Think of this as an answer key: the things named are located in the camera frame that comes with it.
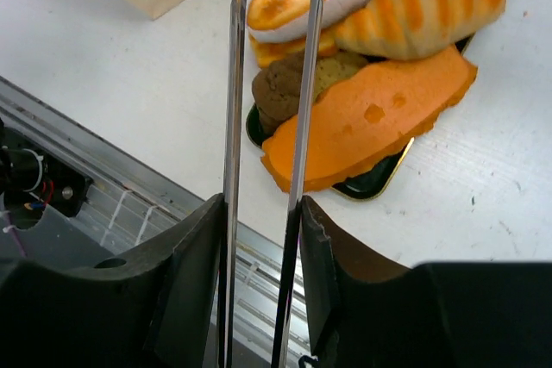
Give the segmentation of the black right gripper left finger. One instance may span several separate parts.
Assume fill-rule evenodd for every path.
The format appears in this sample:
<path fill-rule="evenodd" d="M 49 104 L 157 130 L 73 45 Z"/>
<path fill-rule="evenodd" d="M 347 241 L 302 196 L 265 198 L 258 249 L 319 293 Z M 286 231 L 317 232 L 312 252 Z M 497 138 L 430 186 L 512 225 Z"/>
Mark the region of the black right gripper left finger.
<path fill-rule="evenodd" d="M 199 367 L 210 328 L 223 196 L 93 267 L 1 262 L 4 367 Z"/>

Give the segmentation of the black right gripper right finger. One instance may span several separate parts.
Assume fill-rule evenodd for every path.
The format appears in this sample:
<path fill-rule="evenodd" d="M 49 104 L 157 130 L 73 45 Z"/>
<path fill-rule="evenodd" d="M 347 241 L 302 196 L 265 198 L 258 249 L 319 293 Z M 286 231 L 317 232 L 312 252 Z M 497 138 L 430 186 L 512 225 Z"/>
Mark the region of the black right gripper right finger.
<path fill-rule="evenodd" d="M 300 236 L 311 353 L 322 367 L 548 367 L 548 262 L 408 268 L 310 197 Z"/>

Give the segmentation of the brown chocolate croissant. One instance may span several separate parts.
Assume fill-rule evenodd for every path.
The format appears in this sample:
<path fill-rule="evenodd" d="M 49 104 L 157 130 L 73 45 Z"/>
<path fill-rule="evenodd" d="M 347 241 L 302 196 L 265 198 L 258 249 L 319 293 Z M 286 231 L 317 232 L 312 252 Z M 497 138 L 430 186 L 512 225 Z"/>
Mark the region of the brown chocolate croissant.
<path fill-rule="evenodd" d="M 265 134 L 272 135 L 298 113 L 304 52 L 272 62 L 252 82 L 252 94 Z"/>

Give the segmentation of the golden croissant front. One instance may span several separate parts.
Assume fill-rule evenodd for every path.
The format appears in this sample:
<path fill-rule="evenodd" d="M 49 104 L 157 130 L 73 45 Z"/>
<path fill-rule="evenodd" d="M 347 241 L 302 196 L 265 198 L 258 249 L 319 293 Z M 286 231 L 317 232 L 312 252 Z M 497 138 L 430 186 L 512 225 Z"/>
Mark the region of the golden croissant front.
<path fill-rule="evenodd" d="M 506 0 L 370 0 L 336 25 L 342 50 L 411 60 L 429 57 L 495 22 Z"/>

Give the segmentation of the metal tongs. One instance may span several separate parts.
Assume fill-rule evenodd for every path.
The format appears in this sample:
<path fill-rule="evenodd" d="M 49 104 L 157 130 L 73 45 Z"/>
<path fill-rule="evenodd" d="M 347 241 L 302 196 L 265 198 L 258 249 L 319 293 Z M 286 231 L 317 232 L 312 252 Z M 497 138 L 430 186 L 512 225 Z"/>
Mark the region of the metal tongs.
<path fill-rule="evenodd" d="M 216 322 L 218 334 L 217 363 L 221 367 L 230 367 L 232 365 L 246 8 L 247 0 L 231 0 L 230 2 L 228 97 L 223 172 L 223 194 L 227 213 L 227 229 L 226 234 L 223 236 L 221 248 Z M 310 0 L 292 181 L 285 226 L 285 243 L 271 358 L 271 365 L 273 367 L 284 367 L 287 363 L 294 275 L 301 228 L 306 155 L 322 17 L 323 0 Z"/>

